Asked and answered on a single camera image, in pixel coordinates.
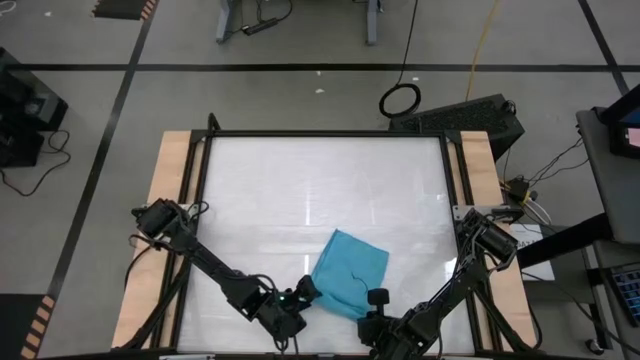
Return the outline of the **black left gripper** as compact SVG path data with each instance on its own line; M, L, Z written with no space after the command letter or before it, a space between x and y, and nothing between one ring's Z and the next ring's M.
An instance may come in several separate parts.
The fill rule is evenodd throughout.
M276 340L296 336L307 325L301 312L321 297L310 275L304 275L294 293L268 293L258 310L258 321Z

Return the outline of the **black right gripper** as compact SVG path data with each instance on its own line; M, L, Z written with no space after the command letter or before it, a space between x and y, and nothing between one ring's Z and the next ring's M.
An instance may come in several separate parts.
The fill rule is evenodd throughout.
M370 348L369 358L404 360L405 353L397 335L399 319L384 313L390 302L389 291L385 288L371 289L367 292L367 302L373 312L357 320L357 334L361 343Z

